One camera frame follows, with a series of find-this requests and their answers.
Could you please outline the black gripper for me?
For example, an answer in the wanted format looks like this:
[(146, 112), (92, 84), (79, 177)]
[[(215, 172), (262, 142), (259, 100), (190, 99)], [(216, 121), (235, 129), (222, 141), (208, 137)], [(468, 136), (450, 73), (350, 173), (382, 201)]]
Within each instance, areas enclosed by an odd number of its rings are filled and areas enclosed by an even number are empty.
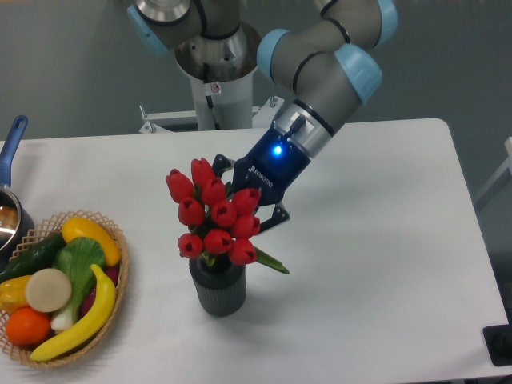
[[(232, 183), (233, 193), (246, 188), (260, 190), (255, 213), (260, 219), (258, 234), (263, 234), (291, 219), (281, 200), (309, 164), (310, 158), (295, 144), (285, 141), (275, 128), (269, 128), (245, 157), (235, 161), (217, 154), (212, 170), (216, 178)], [(262, 215), (270, 212), (272, 204), (270, 216), (264, 219)]]

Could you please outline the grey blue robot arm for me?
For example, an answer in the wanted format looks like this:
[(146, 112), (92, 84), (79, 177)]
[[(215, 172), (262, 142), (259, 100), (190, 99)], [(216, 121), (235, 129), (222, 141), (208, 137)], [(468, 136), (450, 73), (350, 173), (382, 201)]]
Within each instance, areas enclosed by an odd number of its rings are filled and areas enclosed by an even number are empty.
[(392, 1), (320, 1), (320, 20), (293, 33), (260, 36), (240, 17), (237, 1), (135, 1), (129, 19), (146, 46), (173, 52), (189, 78), (200, 130), (249, 128), (253, 76), (263, 73), (294, 94), (267, 132), (239, 160), (218, 155), (214, 170), (232, 170), (233, 191), (260, 190), (272, 206), (269, 230), (289, 219), (282, 199), (288, 187), (382, 81), (369, 50), (395, 32)]

